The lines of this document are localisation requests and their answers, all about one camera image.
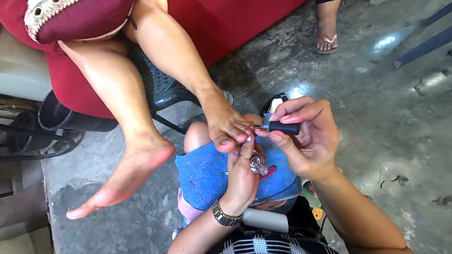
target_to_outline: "blue towel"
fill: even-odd
[[[276,167],[275,173],[259,183],[256,197],[264,199],[281,193],[276,197],[284,198],[301,193],[301,184],[295,181],[298,177],[290,170],[284,153],[267,138],[256,137],[256,142],[265,152],[268,167]],[[193,207],[207,210],[226,192],[227,153],[218,152],[213,142],[178,155],[176,166],[184,199]]]

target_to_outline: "red cushion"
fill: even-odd
[[[81,0],[50,18],[41,27],[37,40],[52,43],[107,34],[124,23],[132,4],[133,0]]]
[[[201,58],[209,65],[287,15],[306,0],[169,0],[169,13],[188,32]],[[45,50],[25,31],[26,0],[0,0],[0,22],[24,43]],[[68,56],[46,54],[58,100],[77,112],[112,115]]]
[[[306,1],[168,0],[168,13],[211,65]]]
[[[76,112],[114,118],[79,68],[67,55],[46,53],[46,60],[53,91],[59,102]]]

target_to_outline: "wet floor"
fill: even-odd
[[[443,202],[452,195],[452,56],[447,54],[452,44],[399,69],[392,62],[452,24],[449,14],[427,28],[418,26],[449,2],[345,0],[339,9],[339,49],[319,55],[310,1],[212,67],[241,113],[258,113],[280,92],[328,99],[341,132],[337,165],[421,254],[452,249],[452,209]],[[177,112],[165,113],[180,124],[193,116]],[[173,130],[164,135],[180,153],[183,136]],[[114,170],[124,137],[120,128],[89,133],[82,145],[44,165],[56,252],[166,251],[172,231],[182,224],[174,159],[131,199],[70,221],[67,209],[94,194]],[[397,176],[402,181],[391,182]],[[324,233],[332,247],[346,253],[328,222]]]

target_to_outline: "sandal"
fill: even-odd
[[[321,37],[322,40],[326,41],[327,43],[331,43],[333,44],[333,42],[337,39],[338,34],[335,33],[333,38],[330,40],[327,37]],[[331,48],[330,50],[320,50],[319,48],[316,48],[315,51],[317,51],[317,53],[319,54],[331,54],[333,52],[336,52],[336,50],[338,49],[338,47],[336,46],[335,48]]]

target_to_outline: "white embroidery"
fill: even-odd
[[[42,26],[55,15],[60,13],[66,7],[80,2],[81,0],[42,0],[35,3],[36,0],[28,0],[27,11],[25,12],[25,26],[31,39],[38,42],[36,36]]]

